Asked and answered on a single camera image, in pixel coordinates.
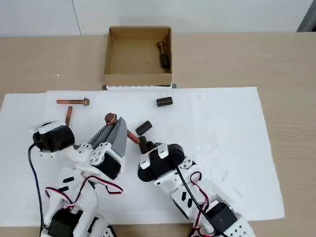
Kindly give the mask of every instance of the red and black wire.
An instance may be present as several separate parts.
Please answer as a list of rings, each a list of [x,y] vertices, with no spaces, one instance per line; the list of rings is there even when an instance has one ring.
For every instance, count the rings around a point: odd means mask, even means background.
[[[62,192],[62,191],[60,191],[60,190],[58,190],[58,189],[56,189],[56,188],[53,188],[53,187],[46,187],[46,188],[45,188],[45,193],[46,193],[46,195],[48,196],[48,198],[50,198],[50,196],[49,196],[47,190],[52,190],[52,191],[54,191],[54,192],[56,192],[56,193],[62,195],[62,196],[65,198],[65,200],[68,202],[67,208],[73,208],[73,207],[75,206],[75,204],[77,203],[77,201],[79,200],[79,198],[80,198],[80,196],[81,196],[81,192],[82,192],[84,186],[86,185],[87,181],[88,181],[89,179],[92,179],[92,178],[98,180],[98,182],[100,182],[100,183],[102,183],[102,184],[105,184],[105,185],[106,185],[105,188],[106,188],[108,194],[110,194],[110,195],[120,195],[120,194],[122,194],[123,191],[124,191],[123,188],[121,188],[121,187],[120,187],[119,185],[117,185],[117,184],[114,184],[114,183],[109,182],[109,181],[107,181],[107,180],[101,179],[101,178],[99,178],[99,177],[97,177],[97,176],[90,175],[90,176],[88,176],[88,177],[86,177],[86,178],[84,179],[84,181],[83,181],[83,183],[82,183],[82,185],[81,185],[81,187],[80,187],[79,193],[78,193],[78,195],[77,195],[77,197],[76,197],[76,200],[75,200],[74,202],[72,202],[71,199],[70,199],[64,192]],[[109,190],[108,186],[114,187],[114,188],[118,189],[119,191],[112,192],[112,191]]]

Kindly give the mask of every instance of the beige table surface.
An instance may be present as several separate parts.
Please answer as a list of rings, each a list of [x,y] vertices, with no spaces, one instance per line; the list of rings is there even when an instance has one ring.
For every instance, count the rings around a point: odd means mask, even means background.
[[[0,39],[0,103],[5,93],[101,89],[106,40]],[[286,218],[252,222],[257,236],[316,236],[316,34],[173,34],[172,47],[178,87],[258,87]],[[115,230],[186,237],[190,226]],[[0,236],[38,236],[38,228],[0,228]]]

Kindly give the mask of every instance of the black rubber cylinder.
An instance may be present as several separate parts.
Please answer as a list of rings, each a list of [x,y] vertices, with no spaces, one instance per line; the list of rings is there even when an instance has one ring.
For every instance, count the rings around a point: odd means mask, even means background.
[[[141,136],[138,138],[139,139],[139,149],[141,154],[145,154],[147,152],[147,140],[145,136]]]
[[[140,125],[138,128],[136,128],[135,131],[139,136],[141,136],[152,127],[153,127],[152,124],[149,121],[146,121],[142,125]]]
[[[165,98],[157,99],[157,106],[158,107],[172,105],[172,104],[173,104],[172,97],[165,97]]]

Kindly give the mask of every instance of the cardboard box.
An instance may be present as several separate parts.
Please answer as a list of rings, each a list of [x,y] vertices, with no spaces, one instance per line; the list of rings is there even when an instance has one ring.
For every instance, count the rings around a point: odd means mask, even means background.
[[[160,40],[166,43],[169,69],[160,65]],[[110,27],[104,67],[107,86],[170,86],[171,68],[170,27]]]

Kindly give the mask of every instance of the copper bolt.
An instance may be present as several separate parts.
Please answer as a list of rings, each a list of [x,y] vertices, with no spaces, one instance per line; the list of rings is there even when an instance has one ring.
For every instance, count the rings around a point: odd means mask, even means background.
[[[108,113],[107,115],[105,115],[105,122],[106,125],[115,125],[118,122],[118,116],[116,114],[113,113]],[[134,143],[138,144],[139,143],[139,139],[138,137],[133,134],[130,130],[127,130],[127,137],[132,140]]]
[[[132,142],[134,142],[135,144],[139,144],[139,139],[138,139],[138,137],[134,134],[134,133],[132,133],[131,131],[129,131],[129,130],[127,130],[127,137],[132,141]]]
[[[159,53],[160,54],[164,54],[164,46],[166,45],[165,41],[163,40],[160,40],[158,43],[157,43],[157,47],[158,47],[158,50],[159,50]]]
[[[68,110],[67,110],[67,114],[66,114],[66,119],[65,119],[65,124],[66,124],[67,126],[69,126],[69,124],[70,124],[70,118],[71,118],[72,112],[73,112],[73,107],[72,107],[72,106],[69,106],[69,107],[68,107]]]
[[[72,104],[72,105],[88,106],[88,105],[90,105],[90,100],[88,98],[84,97],[83,100],[56,100],[56,103],[62,104],[62,105]]]
[[[105,120],[106,125],[114,125],[118,121],[118,116],[113,113],[108,113],[107,115],[105,115],[104,120]]]

